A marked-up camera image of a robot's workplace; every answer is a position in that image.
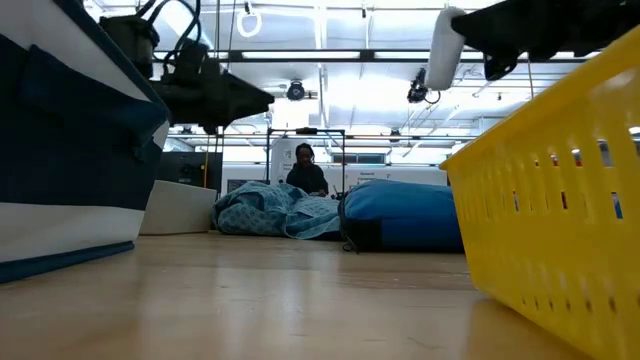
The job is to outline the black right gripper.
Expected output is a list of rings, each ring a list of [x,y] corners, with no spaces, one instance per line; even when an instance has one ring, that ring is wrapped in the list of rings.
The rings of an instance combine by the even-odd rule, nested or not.
[[[523,0],[504,0],[451,20],[452,29],[476,50],[522,50],[520,21]],[[640,0],[535,0],[534,24],[539,33],[526,52],[548,60],[557,52],[575,57],[607,47],[640,25]],[[487,81],[497,81],[515,69],[519,52],[483,53]]]

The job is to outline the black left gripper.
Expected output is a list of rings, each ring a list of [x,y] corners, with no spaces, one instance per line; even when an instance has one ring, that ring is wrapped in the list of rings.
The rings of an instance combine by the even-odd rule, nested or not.
[[[253,84],[223,71],[220,61],[208,55],[209,48],[199,42],[186,41],[178,50],[174,70],[163,71],[152,80],[153,90],[171,113],[170,123],[196,124],[207,134],[217,134],[238,119],[269,110],[274,96]],[[249,102],[230,102],[230,92]]]

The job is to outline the navy white fabric bin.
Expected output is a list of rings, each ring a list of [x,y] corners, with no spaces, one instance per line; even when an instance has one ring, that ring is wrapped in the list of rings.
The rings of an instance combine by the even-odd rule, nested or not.
[[[168,120],[80,0],[0,0],[0,284],[131,250]]]

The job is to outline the blue zip pouch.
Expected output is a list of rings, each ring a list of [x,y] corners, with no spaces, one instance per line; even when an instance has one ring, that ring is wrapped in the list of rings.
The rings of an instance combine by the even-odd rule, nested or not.
[[[358,185],[338,205],[345,251],[464,251],[450,187],[377,179]]]

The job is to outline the yellow slotted plastic basket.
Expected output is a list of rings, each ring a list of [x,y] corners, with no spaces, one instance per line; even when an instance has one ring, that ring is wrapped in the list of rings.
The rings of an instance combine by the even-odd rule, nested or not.
[[[640,25],[443,164],[473,284],[640,360]]]

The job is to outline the white plastic bin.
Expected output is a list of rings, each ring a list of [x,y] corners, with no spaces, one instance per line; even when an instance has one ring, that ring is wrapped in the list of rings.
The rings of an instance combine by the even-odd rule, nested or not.
[[[147,203],[140,235],[208,232],[217,195],[214,189],[156,180]]]

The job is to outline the white pillar with sign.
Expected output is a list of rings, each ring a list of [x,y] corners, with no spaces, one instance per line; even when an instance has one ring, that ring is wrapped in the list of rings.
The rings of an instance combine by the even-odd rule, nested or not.
[[[271,146],[270,153],[270,182],[284,183],[287,175],[296,163],[295,149],[304,143],[303,139],[282,138]]]

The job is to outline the black cabinet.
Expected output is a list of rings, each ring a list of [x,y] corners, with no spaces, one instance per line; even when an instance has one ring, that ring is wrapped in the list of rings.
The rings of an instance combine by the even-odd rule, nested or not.
[[[221,191],[222,153],[164,152],[157,179]]]

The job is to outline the black overhead crossbar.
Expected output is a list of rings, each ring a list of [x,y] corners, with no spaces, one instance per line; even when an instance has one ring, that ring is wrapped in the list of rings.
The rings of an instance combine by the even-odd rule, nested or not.
[[[430,51],[409,49],[319,49],[319,50],[231,50],[216,52],[210,50],[210,57],[229,63],[427,63],[431,59]],[[575,57],[572,52],[559,52],[548,60],[534,60],[534,63],[581,63],[594,58],[600,52],[591,52],[583,57]],[[482,63],[483,54],[478,51],[463,50],[454,62]]]

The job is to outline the person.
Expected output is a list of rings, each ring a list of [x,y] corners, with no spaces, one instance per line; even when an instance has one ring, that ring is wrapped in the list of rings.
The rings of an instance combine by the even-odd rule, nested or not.
[[[323,170],[314,163],[315,154],[307,143],[295,148],[296,162],[289,171],[286,183],[302,189],[308,195],[326,197],[329,192],[328,182]]]

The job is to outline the blue patterned hospital gown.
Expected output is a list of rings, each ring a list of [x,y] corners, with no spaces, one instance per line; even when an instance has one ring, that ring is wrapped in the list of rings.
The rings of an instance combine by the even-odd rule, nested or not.
[[[214,204],[212,223],[230,235],[339,241],[338,205],[337,200],[311,196],[289,184],[251,181]]]

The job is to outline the black metal frame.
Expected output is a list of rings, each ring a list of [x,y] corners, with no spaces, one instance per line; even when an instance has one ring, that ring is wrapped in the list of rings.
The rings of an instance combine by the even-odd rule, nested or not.
[[[346,175],[346,133],[342,129],[320,129],[320,128],[311,128],[311,127],[303,127],[296,129],[274,129],[271,127],[267,128],[266,132],[266,143],[265,143],[265,153],[266,153],[266,162],[265,162],[265,181],[270,184],[271,183],[271,173],[272,173],[272,148],[275,146],[273,143],[272,137],[275,138],[275,142],[280,142],[282,139],[290,139],[289,133],[292,133],[292,137],[296,136],[306,139],[311,138],[319,138],[319,139],[329,139],[336,146],[338,146],[341,150],[342,161],[341,161],[341,191],[337,195],[339,199],[341,199],[346,194],[346,186],[345,186],[345,175]]]

